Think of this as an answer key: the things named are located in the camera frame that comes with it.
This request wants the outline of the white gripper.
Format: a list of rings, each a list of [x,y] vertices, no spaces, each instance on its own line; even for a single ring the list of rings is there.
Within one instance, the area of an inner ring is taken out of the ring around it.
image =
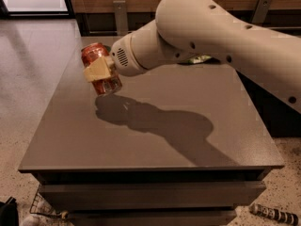
[[[145,73],[147,70],[135,58],[131,38],[132,35],[128,34],[115,41],[111,47],[111,56],[100,56],[93,62],[85,64],[83,74],[86,80],[94,82],[107,79],[114,74],[115,66],[119,74],[124,76],[137,76]]]

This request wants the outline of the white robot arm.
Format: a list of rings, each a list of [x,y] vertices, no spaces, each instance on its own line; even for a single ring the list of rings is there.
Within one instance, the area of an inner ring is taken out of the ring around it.
[[[84,68],[88,82],[210,56],[301,112],[301,39],[241,21],[213,0],[161,0],[155,19]]]

